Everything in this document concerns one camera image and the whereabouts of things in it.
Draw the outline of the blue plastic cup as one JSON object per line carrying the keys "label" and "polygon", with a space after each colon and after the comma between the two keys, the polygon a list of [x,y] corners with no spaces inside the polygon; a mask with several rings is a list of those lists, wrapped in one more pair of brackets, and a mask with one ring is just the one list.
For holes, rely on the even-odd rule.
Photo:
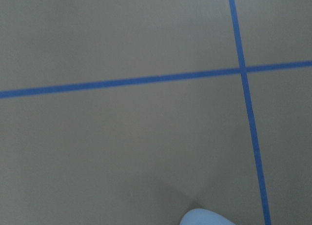
{"label": "blue plastic cup", "polygon": [[188,211],[181,219],[180,225],[235,225],[227,218],[210,210],[196,208]]}

